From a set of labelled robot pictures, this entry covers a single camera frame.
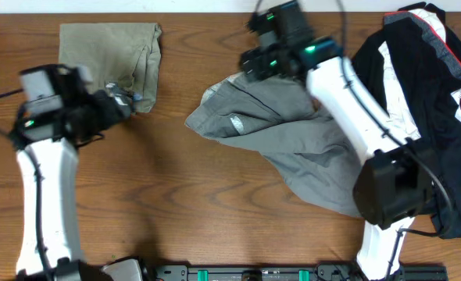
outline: red stripe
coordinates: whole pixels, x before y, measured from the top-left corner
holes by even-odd
[[[399,13],[404,13],[404,12],[407,12],[407,11],[386,12],[386,13],[385,13],[385,16],[392,16],[392,15],[399,14]],[[459,60],[458,58],[456,58],[455,53],[453,53],[453,52],[451,51],[451,49],[448,47],[448,45],[441,39],[441,37],[439,36],[439,34],[437,34],[437,32],[435,32],[434,28],[432,28],[432,26],[431,26],[428,22],[426,22],[424,19],[420,18],[419,16],[413,14],[412,12],[407,12],[407,13],[408,13],[408,14],[411,14],[411,15],[413,15],[413,16],[415,16],[417,19],[419,19],[419,20],[423,21],[424,23],[426,23],[426,25],[427,25],[428,27],[430,27],[430,29],[431,29],[432,32],[435,34],[435,36],[436,36],[437,38],[439,38],[439,40],[444,44],[444,46],[446,47],[446,49],[448,49],[448,51],[451,53],[451,55],[455,58],[455,60],[456,60],[456,61],[458,62],[458,64],[461,66],[461,62],[460,62],[460,60]]]

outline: tabletop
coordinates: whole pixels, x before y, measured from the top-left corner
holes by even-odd
[[[383,13],[349,13],[348,53],[381,29]],[[340,34],[337,13],[308,15],[316,34]],[[137,254],[152,265],[312,265],[350,261],[363,220],[296,197],[258,153],[203,139],[184,125],[203,91],[238,71],[256,46],[249,14],[0,15],[0,93],[18,72],[56,63],[61,23],[147,22],[163,29],[157,103],[80,150],[76,178],[81,245],[102,264]],[[461,39],[461,13],[447,24]],[[9,130],[23,95],[0,101]],[[430,219],[414,228],[432,231]],[[0,138],[0,279],[15,274],[23,237],[23,189],[15,153]],[[442,263],[461,280],[461,239],[408,235],[403,263]]]

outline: folded gray cloth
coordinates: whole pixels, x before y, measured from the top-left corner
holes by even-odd
[[[293,80],[229,77],[204,93],[185,124],[221,144],[258,151],[303,201],[360,216],[352,199],[359,159],[329,112],[316,112]]]
[[[91,92],[114,82],[139,94],[137,112],[149,112],[158,89],[159,35],[157,23],[62,24],[59,62],[87,66]]]

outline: garment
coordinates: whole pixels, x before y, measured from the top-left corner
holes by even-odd
[[[356,152],[299,83],[230,77],[204,93],[186,125],[221,144],[258,151],[303,201],[360,216],[352,199],[361,169]]]
[[[70,23],[60,26],[59,62],[85,65],[94,78],[89,91],[118,83],[141,96],[137,112],[149,112],[158,88],[157,23]]]
[[[413,139],[429,141],[439,175],[455,202],[456,222],[443,238],[461,237],[461,41],[445,12],[419,3],[384,17],[353,58],[359,78]],[[425,208],[436,229],[448,222],[441,196]]]

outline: white background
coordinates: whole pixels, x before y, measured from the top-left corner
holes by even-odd
[[[287,0],[263,0],[269,8]],[[338,11],[335,0],[300,0],[309,12]],[[344,0],[350,12],[395,11],[419,0]],[[461,11],[461,0],[431,0],[446,12]],[[251,12],[256,0],[0,0],[12,12]]]

